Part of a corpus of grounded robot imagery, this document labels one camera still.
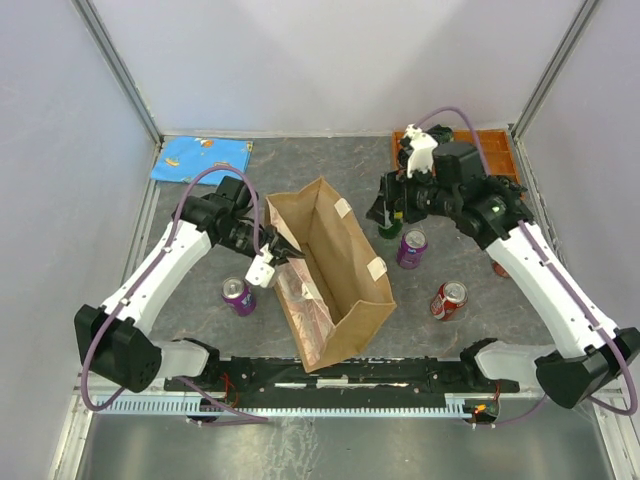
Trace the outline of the green glass bottle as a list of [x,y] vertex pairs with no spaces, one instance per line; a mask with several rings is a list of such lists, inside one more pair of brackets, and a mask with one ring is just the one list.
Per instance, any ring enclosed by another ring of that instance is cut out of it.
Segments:
[[397,238],[403,229],[402,214],[396,212],[389,226],[378,226],[378,233],[384,239]]

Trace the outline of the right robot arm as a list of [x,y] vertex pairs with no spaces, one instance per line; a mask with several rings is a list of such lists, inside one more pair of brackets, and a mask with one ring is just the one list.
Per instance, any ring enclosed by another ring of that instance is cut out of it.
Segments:
[[634,414],[639,399],[629,366],[639,354],[639,331],[619,327],[570,276],[524,203],[525,187],[489,174],[473,144],[440,144],[427,134],[402,138],[398,164],[381,177],[367,218],[385,230],[430,215],[452,220],[506,270],[553,339],[549,347],[481,344],[458,368],[463,386],[481,391],[494,380],[511,380],[572,408],[623,378],[629,392],[624,413]]

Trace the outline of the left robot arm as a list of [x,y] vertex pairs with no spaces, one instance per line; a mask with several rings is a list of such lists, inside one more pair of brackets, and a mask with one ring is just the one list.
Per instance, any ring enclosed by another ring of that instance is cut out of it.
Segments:
[[194,339],[154,343],[149,334],[173,291],[216,246],[250,258],[245,280],[261,288],[273,284],[278,267],[303,258],[280,230],[247,216],[256,201],[256,193],[233,176],[212,193],[185,197],[132,276],[100,306],[83,305],[76,313],[82,373],[134,393],[158,378],[187,377],[198,389],[215,387],[221,378],[217,349]]

